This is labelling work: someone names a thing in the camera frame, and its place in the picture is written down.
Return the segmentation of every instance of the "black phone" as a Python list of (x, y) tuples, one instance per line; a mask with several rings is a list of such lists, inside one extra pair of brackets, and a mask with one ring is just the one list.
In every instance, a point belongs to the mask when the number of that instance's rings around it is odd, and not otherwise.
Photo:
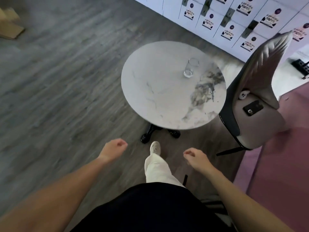
[(248, 115), (248, 116), (252, 116), (254, 115), (255, 113), (257, 113), (258, 111), (262, 110), (264, 107), (263, 105), (260, 103), (260, 101), (256, 100), (256, 101), (253, 101), (252, 103), (250, 103), (249, 105), (247, 106), (244, 106), (243, 107), (243, 110), (245, 111), (245, 113)]

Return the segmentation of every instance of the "chair backrest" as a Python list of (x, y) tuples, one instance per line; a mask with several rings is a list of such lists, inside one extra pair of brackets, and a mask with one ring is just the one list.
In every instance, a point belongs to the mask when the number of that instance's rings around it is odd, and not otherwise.
[(237, 76), (240, 78), (233, 94), (233, 103), (245, 88), (274, 109), (279, 108), (279, 102), (273, 93), (271, 82), (292, 37), (292, 32), (277, 34), (257, 48)]
[(244, 88), (274, 109), (279, 108), (271, 82), (280, 59), (291, 43), (292, 37), (292, 32), (277, 34), (260, 45), (227, 88), (225, 103), (219, 115), (233, 136), (240, 135), (233, 107)]

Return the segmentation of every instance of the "forearm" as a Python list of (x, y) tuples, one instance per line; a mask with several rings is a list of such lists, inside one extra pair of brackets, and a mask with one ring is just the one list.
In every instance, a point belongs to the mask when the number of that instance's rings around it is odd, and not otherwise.
[(239, 231), (292, 231), (274, 214), (242, 193), (217, 169), (204, 171), (204, 175), (218, 191)]
[(34, 193), (0, 220), (0, 231), (63, 231), (106, 162), (95, 159)]

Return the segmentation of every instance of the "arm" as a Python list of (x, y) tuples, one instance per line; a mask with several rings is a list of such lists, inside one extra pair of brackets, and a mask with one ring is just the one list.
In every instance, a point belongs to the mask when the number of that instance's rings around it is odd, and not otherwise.
[(127, 146), (122, 139), (106, 143), (98, 158), (30, 195), (0, 218), (0, 231), (64, 231), (103, 167)]
[(183, 155), (189, 164), (207, 177), (216, 188), (239, 231), (292, 231), (274, 214), (234, 186), (209, 162), (207, 155), (202, 151), (190, 148)]

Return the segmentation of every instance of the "white round device on chair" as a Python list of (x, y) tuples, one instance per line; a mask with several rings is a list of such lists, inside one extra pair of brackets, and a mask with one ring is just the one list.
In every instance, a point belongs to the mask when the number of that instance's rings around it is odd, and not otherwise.
[(240, 100), (245, 99), (249, 93), (250, 93), (249, 90), (243, 90), (243, 91), (239, 94), (239, 99), (240, 99)]

